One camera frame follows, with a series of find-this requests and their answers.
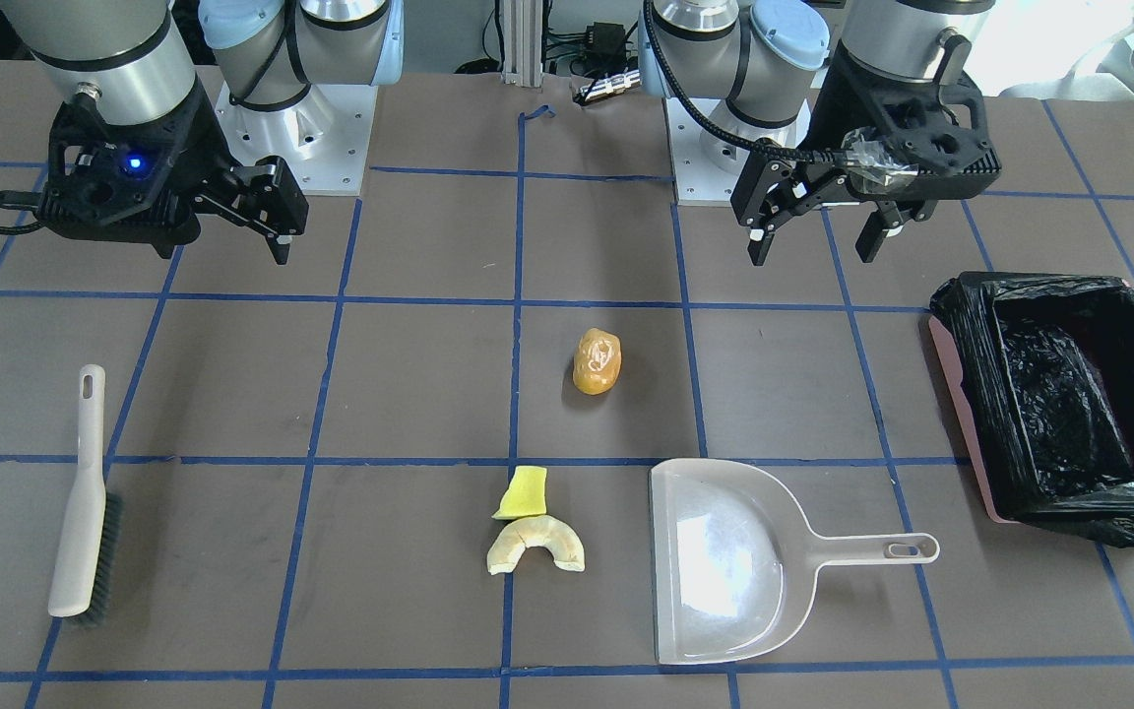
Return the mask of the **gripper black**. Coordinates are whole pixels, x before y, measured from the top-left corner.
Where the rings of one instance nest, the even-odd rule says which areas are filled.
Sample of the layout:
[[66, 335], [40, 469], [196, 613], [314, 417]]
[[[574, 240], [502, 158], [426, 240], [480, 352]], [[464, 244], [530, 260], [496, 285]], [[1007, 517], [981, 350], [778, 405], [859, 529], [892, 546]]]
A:
[[198, 238], [195, 212], [255, 230], [276, 264], [286, 265], [306, 230], [308, 202], [281, 157], [232, 164], [198, 78], [170, 112], [146, 124], [108, 124], [86, 95], [60, 104], [37, 203], [43, 227], [67, 239], [149, 245], [170, 259]]
[[899, 81], [839, 47], [811, 112], [807, 149], [841, 150], [858, 136], [916, 174], [882, 187], [868, 184], [862, 164], [790, 164], [752, 150], [730, 193], [734, 218], [750, 233], [752, 264], [765, 264], [782, 225], [848, 193], [855, 201], [878, 201], [855, 242], [856, 255], [869, 264], [905, 223], [930, 219], [932, 199], [973, 199], [988, 189], [1002, 161], [988, 134], [982, 94], [964, 71], [971, 47], [968, 37], [937, 47], [936, 76], [917, 82]]

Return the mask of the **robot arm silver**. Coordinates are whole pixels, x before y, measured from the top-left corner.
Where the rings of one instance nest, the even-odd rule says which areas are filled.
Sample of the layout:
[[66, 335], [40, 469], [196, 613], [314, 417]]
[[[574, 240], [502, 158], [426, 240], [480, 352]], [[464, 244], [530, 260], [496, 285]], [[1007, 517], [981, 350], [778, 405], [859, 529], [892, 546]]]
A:
[[0, 193], [67, 239], [162, 259], [215, 216], [286, 264], [307, 194], [354, 194], [375, 98], [404, 71], [401, 1], [202, 1], [223, 93], [208, 95], [166, 1], [5, 1], [64, 100], [36, 193]]
[[775, 234], [872, 205], [863, 262], [943, 201], [1002, 174], [965, 64], [990, 1], [854, 1], [841, 35], [805, 1], [645, 1], [640, 69], [716, 147], [742, 157], [730, 209], [764, 265]]

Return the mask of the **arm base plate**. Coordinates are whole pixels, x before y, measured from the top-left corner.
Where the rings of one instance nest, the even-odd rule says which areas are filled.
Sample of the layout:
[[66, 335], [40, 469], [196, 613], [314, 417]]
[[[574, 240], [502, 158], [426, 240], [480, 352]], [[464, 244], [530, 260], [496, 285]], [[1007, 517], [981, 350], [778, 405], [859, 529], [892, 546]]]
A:
[[[790, 124], [773, 129], [742, 121], [720, 99], [693, 98], [689, 102], [713, 124], [744, 140], [769, 138], [782, 147], [796, 147], [809, 130], [811, 111], [807, 100]], [[682, 206], [728, 206], [734, 185], [748, 157], [746, 150], [708, 134], [676, 98], [665, 100], [665, 116], [676, 202]]]
[[378, 96], [378, 87], [315, 85], [296, 105], [261, 112], [230, 103], [225, 86], [215, 113], [243, 164], [281, 157], [307, 196], [358, 197]]

